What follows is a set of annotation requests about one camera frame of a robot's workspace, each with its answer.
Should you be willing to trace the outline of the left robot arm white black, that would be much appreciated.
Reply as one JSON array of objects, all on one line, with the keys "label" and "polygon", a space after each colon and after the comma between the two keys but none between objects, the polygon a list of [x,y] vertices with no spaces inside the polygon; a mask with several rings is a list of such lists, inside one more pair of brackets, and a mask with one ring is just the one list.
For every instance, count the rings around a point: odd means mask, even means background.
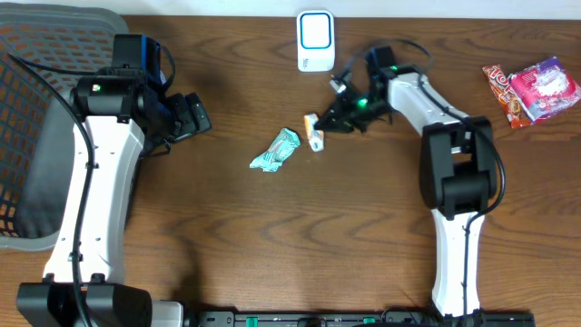
[{"label": "left robot arm white black", "polygon": [[74,122],[74,165],[64,217],[40,282],[19,286],[16,306],[33,326],[193,326],[194,313],[124,282],[123,233],[138,163],[208,132],[197,94],[169,94],[169,50],[118,34],[110,65],[80,73],[58,103]]}]

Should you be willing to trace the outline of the teal snack packet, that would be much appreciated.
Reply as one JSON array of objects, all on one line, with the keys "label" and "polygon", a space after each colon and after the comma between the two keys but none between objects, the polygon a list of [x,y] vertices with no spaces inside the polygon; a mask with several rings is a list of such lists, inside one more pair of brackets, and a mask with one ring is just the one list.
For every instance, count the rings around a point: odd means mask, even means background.
[{"label": "teal snack packet", "polygon": [[266,173],[276,173],[299,146],[299,135],[284,127],[270,147],[263,154],[254,158],[249,167],[251,169],[260,168]]}]

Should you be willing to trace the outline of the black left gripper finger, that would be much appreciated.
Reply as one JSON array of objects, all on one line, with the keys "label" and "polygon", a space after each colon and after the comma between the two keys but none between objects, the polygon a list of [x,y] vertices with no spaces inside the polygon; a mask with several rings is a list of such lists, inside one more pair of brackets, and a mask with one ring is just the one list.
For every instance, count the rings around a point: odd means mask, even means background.
[{"label": "black left gripper finger", "polygon": [[171,142],[182,142],[186,139],[192,138],[197,134],[203,134],[209,132],[212,129],[211,125],[200,127],[191,126],[190,130],[184,127],[181,131],[177,132],[171,137]]},{"label": "black left gripper finger", "polygon": [[191,93],[185,96],[186,103],[190,109],[189,123],[194,132],[208,132],[212,129],[210,116],[207,114],[205,106],[199,95]]}]

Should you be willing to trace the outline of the small orange snack packet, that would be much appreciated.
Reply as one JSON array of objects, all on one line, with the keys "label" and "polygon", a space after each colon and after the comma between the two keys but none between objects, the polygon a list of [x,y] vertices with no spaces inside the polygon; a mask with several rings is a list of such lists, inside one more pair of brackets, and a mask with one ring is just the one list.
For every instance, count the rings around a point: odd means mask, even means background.
[{"label": "small orange snack packet", "polygon": [[313,152],[324,150],[324,133],[314,128],[315,123],[319,121],[316,114],[305,114],[303,116],[308,143]]}]

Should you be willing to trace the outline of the red orange candy bar wrapper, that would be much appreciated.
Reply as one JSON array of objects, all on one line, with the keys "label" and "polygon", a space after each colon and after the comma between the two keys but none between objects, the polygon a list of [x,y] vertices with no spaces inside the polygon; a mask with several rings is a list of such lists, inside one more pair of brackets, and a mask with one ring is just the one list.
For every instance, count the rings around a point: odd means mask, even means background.
[{"label": "red orange candy bar wrapper", "polygon": [[510,126],[513,129],[530,126],[531,121],[525,113],[524,106],[520,103],[501,66],[499,64],[485,65],[482,71]]}]

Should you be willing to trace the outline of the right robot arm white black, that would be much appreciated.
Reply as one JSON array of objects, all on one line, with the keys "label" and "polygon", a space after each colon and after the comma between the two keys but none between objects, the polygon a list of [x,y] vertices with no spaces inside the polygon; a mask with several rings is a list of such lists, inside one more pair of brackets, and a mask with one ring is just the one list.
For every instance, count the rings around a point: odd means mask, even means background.
[{"label": "right robot arm white black", "polygon": [[471,324],[480,310],[479,235],[506,182],[490,121],[458,110],[433,88],[424,68],[397,64],[390,46],[372,47],[364,57],[369,90],[352,84],[348,67],[333,75],[336,100],[314,127],[347,134],[365,132],[384,114],[408,120],[421,138],[419,188],[436,227],[431,303],[441,320]]}]

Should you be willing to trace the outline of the purple red snack bag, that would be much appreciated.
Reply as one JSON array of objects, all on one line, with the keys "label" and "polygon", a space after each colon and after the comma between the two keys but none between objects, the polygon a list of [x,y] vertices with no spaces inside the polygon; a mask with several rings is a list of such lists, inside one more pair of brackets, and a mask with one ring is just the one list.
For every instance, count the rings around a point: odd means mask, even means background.
[{"label": "purple red snack bag", "polygon": [[511,74],[509,84],[532,124],[580,101],[580,85],[556,56]]}]

